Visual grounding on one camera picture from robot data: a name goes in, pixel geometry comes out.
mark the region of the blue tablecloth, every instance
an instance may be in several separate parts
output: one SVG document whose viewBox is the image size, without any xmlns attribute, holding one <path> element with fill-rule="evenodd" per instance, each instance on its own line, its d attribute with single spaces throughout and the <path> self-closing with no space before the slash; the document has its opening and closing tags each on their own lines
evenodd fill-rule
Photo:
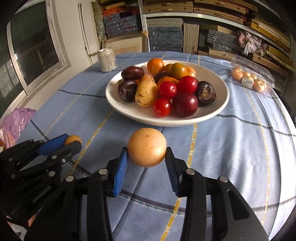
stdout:
<svg viewBox="0 0 296 241">
<path fill-rule="evenodd" d="M 152 57 L 200 64 L 227 83 L 230 100 L 217 116 L 178 128 L 150 127 L 161 131 L 174 155 L 203 176 L 227 176 L 271 239 L 296 203 L 296 130 L 273 91 L 270 96 L 263 96 L 230 79 L 228 61 L 176 52 L 149 52 L 117 56 L 118 68 L 109 73 L 102 73 L 97 63 L 53 95 L 27 125 L 19 142 L 76 134 L 82 138 L 83 150 L 63 165 L 63 177 L 73 172 L 82 178 L 105 167 L 119 156 L 135 130 L 148 127 L 114 111 L 105 98 L 106 85 L 119 71 Z M 186 199 L 177 199 L 172 192 L 164 162 L 152 168 L 130 162 L 120 195 L 108 199 L 114 239 L 177 241 L 185 205 Z M 210 206 L 207 224 L 210 240 Z M 82 240 L 85 237 L 83 224 Z"/>
</svg>

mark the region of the white plate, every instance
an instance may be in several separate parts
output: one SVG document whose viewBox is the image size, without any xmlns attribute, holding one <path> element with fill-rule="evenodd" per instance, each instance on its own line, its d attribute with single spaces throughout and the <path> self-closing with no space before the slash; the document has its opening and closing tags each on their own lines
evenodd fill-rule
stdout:
<svg viewBox="0 0 296 241">
<path fill-rule="evenodd" d="M 117 95 L 116 83 L 121 77 L 121 72 L 115 75 L 106 87 L 106 98 L 109 104 L 122 115 L 131 118 L 135 121 L 153 125 L 153 126 L 186 126 L 193 123 L 205 121 L 219 114 L 227 105 L 229 100 L 229 90 L 226 83 L 214 72 L 200 65 L 176 60 L 164 60 L 165 65 L 173 63 L 182 63 L 185 66 L 190 66 L 196 71 L 198 81 L 209 82 L 216 91 L 216 100 L 208 106 L 198 107 L 194 115 L 181 118 L 172 110 L 170 116 L 158 118 L 154 115 L 152 107 L 141 107 L 136 102 L 124 102 Z M 147 72 L 147 62 L 136 64 L 137 67 L 142 67 Z"/>
</svg>

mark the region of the plaid tablecloth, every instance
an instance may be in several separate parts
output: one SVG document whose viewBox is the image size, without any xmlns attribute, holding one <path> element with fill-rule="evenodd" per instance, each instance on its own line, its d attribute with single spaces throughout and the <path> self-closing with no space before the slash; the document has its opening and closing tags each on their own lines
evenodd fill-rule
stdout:
<svg viewBox="0 0 296 241">
<path fill-rule="evenodd" d="M 135 130 L 148 127 L 114 111 L 105 98 L 106 85 L 124 68 L 153 57 L 199 64 L 227 83 L 230 100 L 217 116 L 190 126 L 153 128 L 164 134 L 177 158 L 203 176 L 227 176 L 271 239 L 296 203 L 296 130 L 274 92 L 262 96 L 232 82 L 228 61 L 176 52 L 149 52 L 117 56 L 118 68 L 109 73 L 101 72 L 97 63 L 53 95 L 27 125 L 19 142 L 76 134 L 82 138 L 83 150 L 63 165 L 63 177 L 73 173 L 82 178 L 105 167 L 119 156 Z M 172 192 L 164 162 L 152 168 L 130 162 L 120 195 L 108 199 L 114 239 L 177 241 L 185 205 L 186 199 L 177 199 Z M 210 240 L 210 207 L 207 221 Z M 85 237 L 83 224 L 82 240 Z"/>
</svg>

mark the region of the clear plastic bag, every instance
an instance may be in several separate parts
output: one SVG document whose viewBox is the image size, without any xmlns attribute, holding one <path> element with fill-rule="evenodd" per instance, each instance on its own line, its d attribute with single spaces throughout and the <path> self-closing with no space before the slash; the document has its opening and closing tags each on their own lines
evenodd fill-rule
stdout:
<svg viewBox="0 0 296 241">
<path fill-rule="evenodd" d="M 271 73 L 246 58 L 236 56 L 231 60 L 231 78 L 242 86 L 259 93 L 270 93 L 274 87 L 274 77 Z"/>
</svg>

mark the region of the white can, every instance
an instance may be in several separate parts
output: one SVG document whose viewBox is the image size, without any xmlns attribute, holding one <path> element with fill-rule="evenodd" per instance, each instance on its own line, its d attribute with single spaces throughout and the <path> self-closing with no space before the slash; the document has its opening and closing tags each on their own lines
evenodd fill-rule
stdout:
<svg viewBox="0 0 296 241">
<path fill-rule="evenodd" d="M 103 72 L 109 72 L 117 68 L 115 54 L 111 47 L 99 50 L 98 59 Z"/>
</svg>

